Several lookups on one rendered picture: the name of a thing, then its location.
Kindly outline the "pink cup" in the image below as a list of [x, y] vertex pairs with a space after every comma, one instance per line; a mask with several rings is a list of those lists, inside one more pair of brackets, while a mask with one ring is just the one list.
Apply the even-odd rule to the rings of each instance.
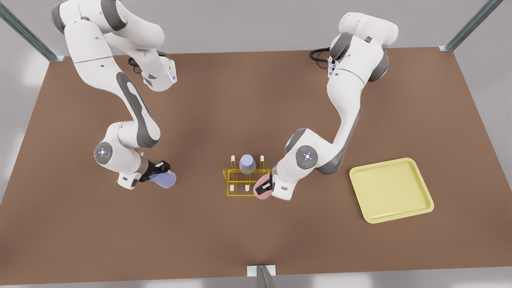
[[272, 193], [272, 179], [270, 174], [266, 174], [261, 177], [254, 184], [254, 195], [258, 199], [267, 199], [271, 196]]

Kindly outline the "lavender cup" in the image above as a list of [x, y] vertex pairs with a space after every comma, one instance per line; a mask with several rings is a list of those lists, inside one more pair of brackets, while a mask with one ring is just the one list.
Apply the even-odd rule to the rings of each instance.
[[163, 188], [171, 188], [176, 183], [177, 177], [174, 172], [168, 171], [150, 175], [150, 180]]
[[256, 169], [256, 161], [250, 154], [245, 154], [239, 161], [239, 167], [243, 174], [251, 175]]

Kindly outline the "pale yellow tray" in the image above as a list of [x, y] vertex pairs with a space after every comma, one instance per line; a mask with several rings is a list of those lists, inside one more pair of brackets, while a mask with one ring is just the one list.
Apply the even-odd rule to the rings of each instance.
[[434, 202], [411, 158], [357, 166], [350, 179], [364, 219], [370, 224], [433, 211]]

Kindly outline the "silver frame post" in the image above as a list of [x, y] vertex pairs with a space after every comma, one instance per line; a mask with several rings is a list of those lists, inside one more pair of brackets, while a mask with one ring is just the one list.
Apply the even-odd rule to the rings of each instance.
[[504, 0], [487, 0], [479, 11], [456, 33], [444, 46], [439, 46], [441, 52], [453, 52], [479, 27], [488, 16], [499, 7]]
[[64, 60], [63, 55], [56, 55], [1, 1], [0, 18], [49, 62], [62, 62]]
[[247, 277], [256, 277], [256, 288], [278, 288], [274, 276], [276, 266], [247, 266]]

